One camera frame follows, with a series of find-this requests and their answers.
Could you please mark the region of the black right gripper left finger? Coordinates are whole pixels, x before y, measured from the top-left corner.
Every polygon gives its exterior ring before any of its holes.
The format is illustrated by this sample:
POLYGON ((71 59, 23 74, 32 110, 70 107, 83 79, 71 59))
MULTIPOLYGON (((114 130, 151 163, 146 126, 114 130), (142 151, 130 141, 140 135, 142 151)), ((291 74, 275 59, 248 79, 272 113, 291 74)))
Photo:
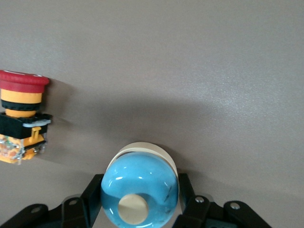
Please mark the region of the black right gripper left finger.
POLYGON ((4 222, 2 228, 91 228, 102 207, 102 174, 96 174, 82 194, 69 196, 50 210, 45 204, 32 204, 4 222))

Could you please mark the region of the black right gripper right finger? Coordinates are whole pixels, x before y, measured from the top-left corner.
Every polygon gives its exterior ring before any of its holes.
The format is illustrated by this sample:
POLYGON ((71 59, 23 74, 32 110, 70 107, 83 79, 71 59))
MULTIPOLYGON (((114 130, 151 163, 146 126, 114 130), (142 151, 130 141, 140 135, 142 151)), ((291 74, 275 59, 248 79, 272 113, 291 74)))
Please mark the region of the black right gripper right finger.
POLYGON ((224 206, 194 192, 186 173, 179 173, 180 204, 182 213, 174 228, 271 228, 246 203, 233 200, 224 206))

